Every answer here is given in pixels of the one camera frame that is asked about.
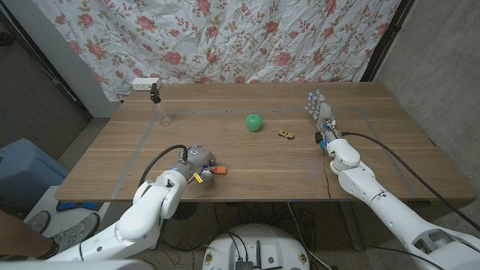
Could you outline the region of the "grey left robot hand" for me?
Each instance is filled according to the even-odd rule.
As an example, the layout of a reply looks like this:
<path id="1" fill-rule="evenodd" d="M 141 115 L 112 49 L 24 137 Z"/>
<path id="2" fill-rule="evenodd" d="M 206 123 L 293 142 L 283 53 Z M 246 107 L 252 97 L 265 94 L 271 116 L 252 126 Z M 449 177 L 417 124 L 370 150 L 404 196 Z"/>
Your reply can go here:
<path id="1" fill-rule="evenodd" d="M 187 182 L 208 182 L 213 178 L 215 156 L 201 145 L 192 145 L 178 154 L 178 163 L 174 166 Z"/>

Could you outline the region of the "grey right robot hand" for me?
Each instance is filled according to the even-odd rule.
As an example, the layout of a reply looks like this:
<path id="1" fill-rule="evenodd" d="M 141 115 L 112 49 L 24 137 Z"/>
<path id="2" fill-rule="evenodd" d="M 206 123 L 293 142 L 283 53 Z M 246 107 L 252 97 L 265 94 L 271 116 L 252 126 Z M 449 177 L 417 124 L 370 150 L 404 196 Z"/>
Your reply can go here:
<path id="1" fill-rule="evenodd" d="M 316 122 L 318 132 L 327 143 L 341 136 L 339 130 L 336 128 L 335 115 L 326 97 L 319 89 L 317 89 L 315 93 L 310 93 L 307 96 L 307 106 L 305 110 Z"/>

